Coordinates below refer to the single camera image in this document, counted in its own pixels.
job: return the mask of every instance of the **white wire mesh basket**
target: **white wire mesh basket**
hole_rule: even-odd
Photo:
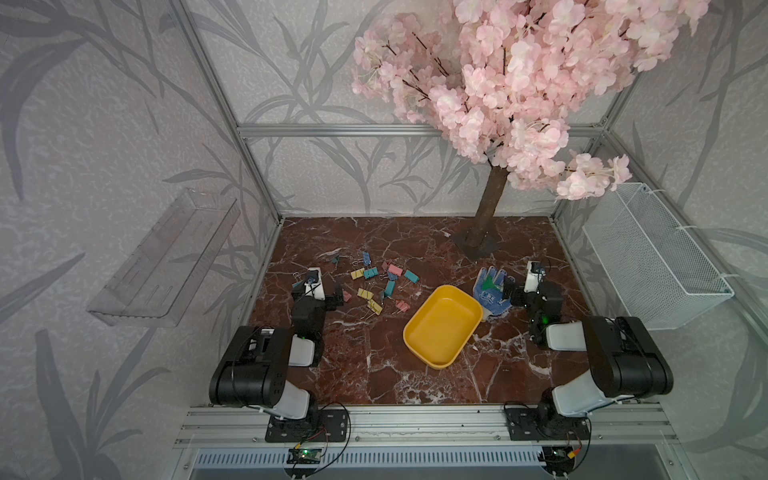
[[[624,307],[648,329],[676,329],[733,289],[646,184],[620,184],[584,224]]]

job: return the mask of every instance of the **artificial cherry blossom tree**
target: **artificial cherry blossom tree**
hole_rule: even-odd
[[[708,2],[445,0],[440,31],[403,13],[358,37],[353,90],[394,100],[398,118],[428,123],[473,163],[490,163],[465,239],[477,247],[507,182],[577,200],[630,178],[626,156],[554,160],[568,144],[568,113],[667,60],[680,26],[695,32]]]

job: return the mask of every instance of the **clear acrylic shelf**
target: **clear acrylic shelf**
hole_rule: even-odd
[[[88,312],[108,325],[176,326],[239,216],[237,198],[185,188]]]

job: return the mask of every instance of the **blue glove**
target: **blue glove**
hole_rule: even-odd
[[[488,270],[480,269],[478,279],[472,288],[472,296],[480,303],[483,309],[483,319],[488,316],[505,315],[512,308],[509,299],[502,299],[502,290],[504,288],[504,278],[507,273],[504,270],[496,272],[496,267],[492,266]]]

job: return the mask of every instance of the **leaf-patterned wallpaper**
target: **leaf-patterned wallpaper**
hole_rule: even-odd
[[[275,223],[166,2],[0,0],[0,45],[0,478],[158,478]],[[242,214],[179,325],[86,313],[183,187]]]
[[[385,13],[435,19],[437,0],[188,0],[239,124],[396,123],[392,104],[352,93],[355,37]],[[599,122],[612,96],[572,124]],[[574,138],[581,152],[588,139]],[[489,166],[435,138],[261,138],[251,150],[282,213],[293,216],[473,215]],[[545,215],[547,191],[507,189],[497,215]]]
[[[640,78],[614,133],[768,309],[768,0],[715,0],[696,35]],[[621,311],[581,225],[560,225],[598,309]],[[765,478],[768,352],[730,302],[655,332],[675,375],[659,398],[699,478]]]

